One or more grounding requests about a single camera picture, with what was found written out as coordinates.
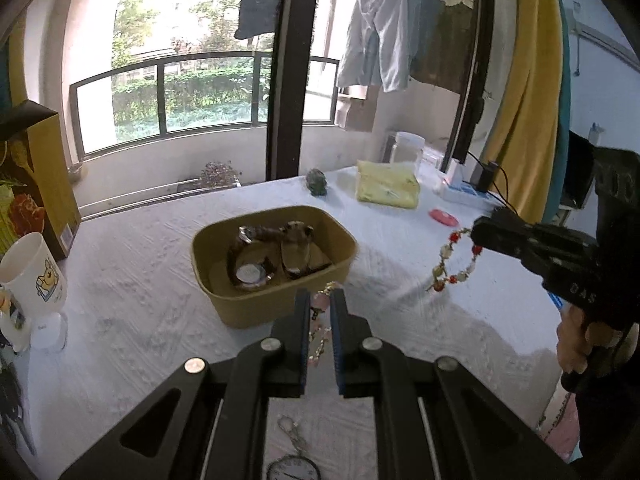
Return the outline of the right hand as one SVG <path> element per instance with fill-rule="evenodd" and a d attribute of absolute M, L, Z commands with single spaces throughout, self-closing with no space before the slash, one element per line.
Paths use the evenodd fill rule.
<path fill-rule="evenodd" d="M 625 332 L 603 323 L 586 321 L 585 312 L 570 304 L 562 310 L 561 322 L 556 329 L 558 344 L 556 356 L 564 373 L 582 374 L 594 364 L 594 352 L 611 351 L 613 363 L 620 364 L 631 359 L 639 341 L 639 324 Z"/>

